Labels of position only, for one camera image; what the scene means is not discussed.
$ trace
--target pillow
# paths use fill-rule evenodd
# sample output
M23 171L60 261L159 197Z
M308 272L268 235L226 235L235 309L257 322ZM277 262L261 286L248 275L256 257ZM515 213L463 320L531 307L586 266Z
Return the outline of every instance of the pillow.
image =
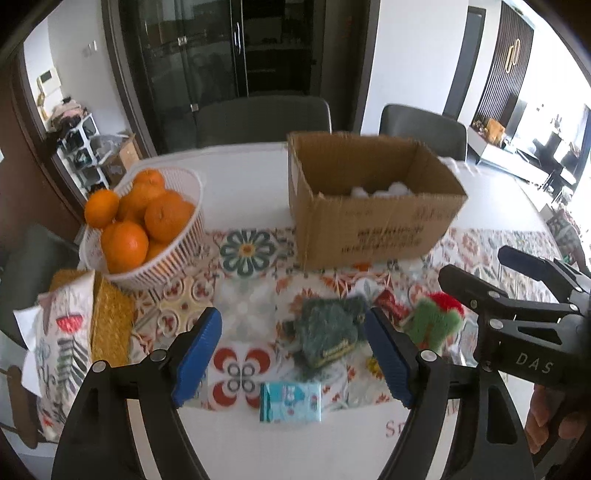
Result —
M95 272L82 275L58 290L43 294L43 316L37 321L35 360L41 387L38 412L47 440L59 440L66 418L92 364Z

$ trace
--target table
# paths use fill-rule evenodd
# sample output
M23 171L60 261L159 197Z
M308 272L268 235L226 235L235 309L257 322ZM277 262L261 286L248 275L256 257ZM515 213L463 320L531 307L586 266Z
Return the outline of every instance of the table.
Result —
M457 228L547 232L543 220L510 177L485 168L446 161L469 200L453 222ZM147 165L193 168L206 182L206 229L292 226L288 210L287 150L284 144L213 147L144 160ZM510 379L509 390L522 421L532 385ZM439 478L455 425L457 403L448 407L429 478ZM400 436L407 411L398 402L328 414L320 424L265 425L233 413L183 407L179 415L211 478L377 478ZM141 420L139 403L129 416L148 479L160 478Z

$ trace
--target red knitted item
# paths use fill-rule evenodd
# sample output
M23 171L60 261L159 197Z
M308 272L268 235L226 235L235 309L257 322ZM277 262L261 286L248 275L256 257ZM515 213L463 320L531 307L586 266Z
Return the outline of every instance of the red knitted item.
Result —
M464 316L463 305L451 295L448 295L443 291L437 291L435 293L430 293L427 297L434 301L443 312L447 313L450 310L455 309L460 315Z

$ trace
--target black door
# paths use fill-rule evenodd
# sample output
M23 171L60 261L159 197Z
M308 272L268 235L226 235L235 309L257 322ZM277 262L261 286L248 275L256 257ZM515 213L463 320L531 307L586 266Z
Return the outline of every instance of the black door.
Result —
M240 0L123 0L119 10L134 87L157 152L195 148L195 113L248 95Z

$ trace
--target dining chair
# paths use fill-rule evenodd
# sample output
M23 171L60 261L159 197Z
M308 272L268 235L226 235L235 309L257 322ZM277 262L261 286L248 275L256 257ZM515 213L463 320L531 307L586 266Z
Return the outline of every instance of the dining chair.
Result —
M0 281L0 331L26 348L13 310L35 305L37 295L49 290L61 268L76 268L80 258L75 244L36 223L29 226L21 245L8 256Z
M386 105L382 110L379 133L419 140L439 157L466 161L466 127L433 112L407 105Z
M197 146L283 142L294 131L332 131L325 100L265 95L207 105L197 114Z

